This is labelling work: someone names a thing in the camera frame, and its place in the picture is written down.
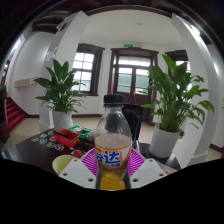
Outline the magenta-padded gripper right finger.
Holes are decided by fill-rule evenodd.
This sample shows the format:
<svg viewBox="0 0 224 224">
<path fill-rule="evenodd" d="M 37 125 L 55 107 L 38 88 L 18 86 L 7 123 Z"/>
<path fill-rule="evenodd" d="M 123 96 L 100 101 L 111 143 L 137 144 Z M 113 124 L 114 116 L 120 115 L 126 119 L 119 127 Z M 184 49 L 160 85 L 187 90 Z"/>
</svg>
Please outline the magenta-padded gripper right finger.
<svg viewBox="0 0 224 224">
<path fill-rule="evenodd" d="M 127 164 L 130 188 L 140 188 L 166 176 L 154 159 L 146 159 L 137 150 L 132 149 Z"/>
</svg>

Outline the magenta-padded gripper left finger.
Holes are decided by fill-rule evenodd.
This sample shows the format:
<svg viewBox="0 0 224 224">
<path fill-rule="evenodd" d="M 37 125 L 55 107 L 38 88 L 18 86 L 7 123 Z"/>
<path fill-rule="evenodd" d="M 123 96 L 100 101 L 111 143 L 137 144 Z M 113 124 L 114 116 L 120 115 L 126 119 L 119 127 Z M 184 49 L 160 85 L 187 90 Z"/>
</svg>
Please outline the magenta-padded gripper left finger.
<svg viewBox="0 0 224 224">
<path fill-rule="evenodd" d="M 95 189 L 98 172 L 95 149 L 91 149 L 80 159 L 72 159 L 60 173 L 60 177 L 81 187 Z"/>
</svg>

